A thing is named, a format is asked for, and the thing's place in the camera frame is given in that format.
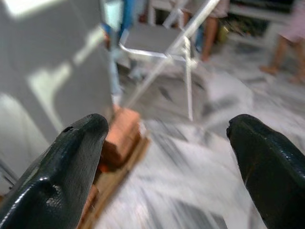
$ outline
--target shelf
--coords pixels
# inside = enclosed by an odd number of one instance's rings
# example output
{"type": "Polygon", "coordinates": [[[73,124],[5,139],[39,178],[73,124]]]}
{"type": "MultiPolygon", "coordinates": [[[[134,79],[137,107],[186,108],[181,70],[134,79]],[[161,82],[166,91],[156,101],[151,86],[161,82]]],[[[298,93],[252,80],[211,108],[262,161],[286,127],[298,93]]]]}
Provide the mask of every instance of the shelf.
{"type": "Polygon", "coordinates": [[[230,5],[229,13],[279,23],[287,22],[290,17],[287,13],[236,4],[230,5]]]}
{"type": "Polygon", "coordinates": [[[236,42],[241,42],[253,46],[264,46],[264,40],[263,38],[255,38],[255,37],[243,37],[241,35],[238,35],[237,33],[229,33],[228,38],[230,40],[236,41],[236,42]]]}

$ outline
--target wooden board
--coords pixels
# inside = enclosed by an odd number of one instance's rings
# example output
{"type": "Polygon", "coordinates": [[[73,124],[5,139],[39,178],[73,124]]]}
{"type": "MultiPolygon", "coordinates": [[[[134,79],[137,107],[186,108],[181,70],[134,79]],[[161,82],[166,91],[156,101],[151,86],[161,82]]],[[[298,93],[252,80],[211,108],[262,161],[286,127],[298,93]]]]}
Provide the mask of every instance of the wooden board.
{"type": "Polygon", "coordinates": [[[80,227],[81,229],[94,228],[96,220],[100,217],[102,211],[110,202],[111,196],[116,192],[124,178],[135,167],[137,162],[144,157],[149,143],[150,140],[148,136],[145,135],[145,137],[141,138],[128,161],[121,169],[118,169],[115,172],[103,173],[100,175],[95,183],[95,186],[99,191],[97,200],[95,201],[91,212],[87,214],[84,223],[80,227]]]}

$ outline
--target blue object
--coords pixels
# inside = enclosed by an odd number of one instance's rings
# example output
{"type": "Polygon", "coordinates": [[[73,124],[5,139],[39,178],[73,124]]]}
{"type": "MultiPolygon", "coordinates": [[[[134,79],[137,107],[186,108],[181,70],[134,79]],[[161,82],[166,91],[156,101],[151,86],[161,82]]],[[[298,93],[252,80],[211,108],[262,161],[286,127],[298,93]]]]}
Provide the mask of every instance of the blue object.
{"type": "Polygon", "coordinates": [[[133,23],[134,0],[124,0],[123,20],[119,37],[122,36],[124,30],[129,29],[133,23]]]}
{"type": "Polygon", "coordinates": [[[195,47],[197,52],[201,53],[203,48],[203,25],[201,25],[197,30],[195,47]]]}

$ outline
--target white marble floor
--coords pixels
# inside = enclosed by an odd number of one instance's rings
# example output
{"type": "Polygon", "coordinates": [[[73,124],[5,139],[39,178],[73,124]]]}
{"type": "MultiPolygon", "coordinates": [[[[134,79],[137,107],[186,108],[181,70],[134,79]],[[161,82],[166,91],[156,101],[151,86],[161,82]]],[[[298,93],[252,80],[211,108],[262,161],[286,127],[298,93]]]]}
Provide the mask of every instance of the white marble floor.
{"type": "MultiPolygon", "coordinates": [[[[225,136],[247,113],[305,152],[305,86],[292,85],[287,59],[278,77],[258,70],[271,54],[228,42],[193,73],[195,121],[186,118],[183,73],[168,67],[135,105],[151,131],[146,158],[131,172],[96,228],[264,229],[225,136]]],[[[123,97],[134,84],[122,78],[123,97]]]]}

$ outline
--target folding chair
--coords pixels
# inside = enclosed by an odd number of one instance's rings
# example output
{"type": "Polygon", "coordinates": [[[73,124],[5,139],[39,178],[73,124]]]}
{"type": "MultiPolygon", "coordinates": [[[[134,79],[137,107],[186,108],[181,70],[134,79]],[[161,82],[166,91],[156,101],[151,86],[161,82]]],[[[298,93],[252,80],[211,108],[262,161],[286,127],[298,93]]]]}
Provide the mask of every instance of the folding chair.
{"type": "Polygon", "coordinates": [[[134,93],[125,103],[125,107],[131,107],[158,77],[158,74],[173,60],[185,62],[185,84],[188,101],[188,117],[193,120],[192,100],[192,76],[191,67],[195,61],[191,59],[190,37],[194,35],[199,26],[209,16],[220,0],[207,0],[202,4],[198,12],[189,21],[182,31],[166,28],[169,27],[181,13],[182,6],[186,2],[177,4],[170,13],[164,26],[139,25],[125,31],[120,47],[125,50],[132,59],[141,61],[158,61],[149,75],[137,86],[134,93]]]}

